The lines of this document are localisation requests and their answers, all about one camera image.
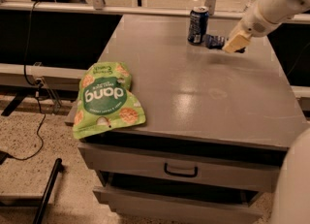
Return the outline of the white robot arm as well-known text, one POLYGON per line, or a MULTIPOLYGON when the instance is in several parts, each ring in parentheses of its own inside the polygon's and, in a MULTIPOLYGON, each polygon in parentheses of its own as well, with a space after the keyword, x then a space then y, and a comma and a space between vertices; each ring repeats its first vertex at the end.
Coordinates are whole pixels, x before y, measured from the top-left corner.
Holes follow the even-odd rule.
MULTIPOLYGON (((287 19, 310 9, 310 0, 256 0, 232 30, 223 50, 232 53, 287 19)), ((290 147, 274 194, 269 224, 310 224, 310 129, 290 147)))

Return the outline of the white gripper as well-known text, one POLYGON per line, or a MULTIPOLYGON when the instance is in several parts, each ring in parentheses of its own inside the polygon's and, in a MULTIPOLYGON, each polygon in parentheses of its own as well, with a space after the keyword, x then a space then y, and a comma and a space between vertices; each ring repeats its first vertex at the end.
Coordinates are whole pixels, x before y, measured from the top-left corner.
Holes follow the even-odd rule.
POLYGON ((233 53, 246 48, 250 44, 251 37, 266 36, 279 26, 279 23, 267 20, 258 5, 253 5, 233 29, 233 35, 226 40, 223 51, 233 53))

